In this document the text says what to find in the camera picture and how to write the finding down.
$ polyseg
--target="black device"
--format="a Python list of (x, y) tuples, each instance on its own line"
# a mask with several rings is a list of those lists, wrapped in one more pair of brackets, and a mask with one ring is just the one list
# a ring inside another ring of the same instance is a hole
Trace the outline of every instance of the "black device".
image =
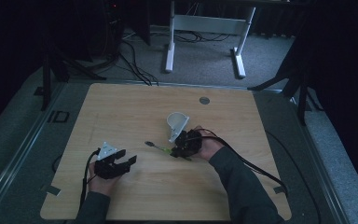
[(112, 179), (119, 175), (124, 175), (130, 171), (131, 166), (136, 163), (136, 156), (131, 157), (128, 161), (122, 162), (120, 164), (115, 164), (115, 160), (118, 160), (126, 155), (126, 150), (122, 149), (116, 153), (113, 153), (110, 156), (107, 156), (103, 159), (100, 159), (95, 162), (94, 173), (95, 176), (92, 176), (89, 180), (87, 179), (87, 172), (90, 166), (90, 162), (93, 156), (98, 155), (101, 152), (101, 149), (98, 147), (98, 150), (93, 151), (91, 155), (89, 155), (89, 159), (87, 160), (86, 169), (84, 171), (82, 191), (80, 195), (80, 205), (83, 205), (83, 202), (86, 200), (86, 189), (87, 184), (94, 178), (96, 175), (103, 179)]
[(131, 166), (136, 163), (136, 156), (131, 157), (128, 161), (115, 164), (115, 160), (118, 160), (125, 155), (126, 150), (122, 149), (113, 155), (110, 155), (100, 161), (96, 161), (94, 170), (95, 174), (103, 179), (112, 179), (116, 176), (128, 173)]
[(202, 147), (202, 136), (199, 132), (190, 130), (181, 131), (175, 140), (176, 146), (172, 148), (171, 156), (187, 158), (199, 152)]

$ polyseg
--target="small round sticker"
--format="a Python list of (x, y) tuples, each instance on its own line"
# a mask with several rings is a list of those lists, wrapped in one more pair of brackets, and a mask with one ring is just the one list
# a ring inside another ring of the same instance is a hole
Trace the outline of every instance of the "small round sticker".
[(202, 103), (203, 105), (208, 105), (211, 101), (209, 100), (208, 97), (202, 96), (200, 97), (200, 103)]

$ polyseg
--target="metal stand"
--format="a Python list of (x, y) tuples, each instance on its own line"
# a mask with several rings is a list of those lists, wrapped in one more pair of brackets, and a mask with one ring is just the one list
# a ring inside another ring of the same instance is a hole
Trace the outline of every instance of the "metal stand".
[(289, 51), (274, 78), (260, 85), (248, 88), (249, 91), (262, 91), (265, 88), (288, 78), (289, 81), (284, 86), (282, 94), (286, 97), (293, 97), (296, 91), (298, 89), (300, 90), (297, 117), (304, 126), (306, 125), (304, 116), (307, 104), (308, 86), (310, 84), (310, 61), (313, 56), (312, 46), (314, 45), (311, 45), (311, 48), (303, 53), (301, 59), (294, 58)]
[(175, 43), (173, 34), (175, 30), (197, 31), (205, 33), (217, 33), (226, 35), (240, 35), (241, 40), (237, 48), (234, 48), (234, 60), (237, 65), (239, 77), (246, 77), (241, 53), (245, 44), (252, 18), (255, 14), (255, 7), (251, 7), (246, 20), (232, 20), (211, 17), (175, 15), (175, 2), (171, 1), (171, 19), (170, 19), (170, 44), (168, 46), (167, 62), (165, 70), (170, 73), (173, 68), (173, 54)]
[(43, 105), (41, 110), (44, 111), (50, 102), (51, 98), (51, 75), (50, 71), (52, 70), (55, 77), (59, 81), (67, 82), (69, 80), (68, 71), (66, 69), (65, 63), (70, 64), (73, 68), (79, 71), (86, 76), (95, 79), (95, 80), (106, 80), (106, 77), (100, 77), (94, 73), (92, 73), (89, 69), (87, 69), (82, 64), (76, 62), (75, 60), (66, 56), (59, 49), (55, 48), (52, 43), (47, 41), (47, 49), (45, 50), (44, 60), (43, 60)]

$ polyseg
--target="white object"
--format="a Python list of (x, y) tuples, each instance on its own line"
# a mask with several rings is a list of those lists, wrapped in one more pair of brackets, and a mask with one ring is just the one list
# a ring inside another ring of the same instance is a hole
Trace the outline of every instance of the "white object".
[(255, 7), (250, 7), (245, 20), (233, 20), (213, 17), (200, 17), (175, 14), (175, 1), (171, 1), (170, 17), (170, 43), (168, 45), (167, 61), (165, 71), (173, 70), (173, 54), (175, 51), (174, 32), (176, 30), (196, 31), (203, 33), (215, 33), (226, 35), (239, 35), (241, 37), (239, 45), (234, 48), (234, 61), (238, 69), (240, 78), (245, 78), (245, 69), (242, 61), (242, 50), (252, 24), (255, 14)]
[(101, 148), (100, 154), (98, 154), (97, 160), (103, 160), (106, 157), (117, 153), (117, 148), (110, 146), (106, 142), (103, 142), (103, 147)]
[(171, 127), (171, 138), (169, 140), (171, 143), (174, 142), (175, 139), (179, 136), (179, 134), (187, 125), (189, 119), (189, 116), (186, 116), (185, 114), (180, 112), (171, 113), (167, 117), (168, 125), (170, 125)]

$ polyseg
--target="wooden table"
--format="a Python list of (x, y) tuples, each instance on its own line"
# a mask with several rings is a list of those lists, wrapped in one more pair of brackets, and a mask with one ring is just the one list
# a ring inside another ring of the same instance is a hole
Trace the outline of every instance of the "wooden table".
[[(210, 103), (200, 103), (208, 97)], [(206, 161), (186, 161), (148, 147), (145, 141), (173, 147), (167, 117), (182, 112), (190, 117), (185, 128), (197, 125), (215, 132), (245, 159), (279, 178), (269, 142), (250, 91), (197, 87), (149, 87), (93, 84), (78, 115), (41, 209), (45, 219), (74, 219), (82, 178), (92, 151), (107, 142), (126, 148), (126, 161), (137, 155), (131, 171), (112, 194), (107, 219), (114, 220), (229, 220), (227, 194), (214, 168)], [(260, 176), (265, 190), (284, 219), (291, 217), (278, 184)]]

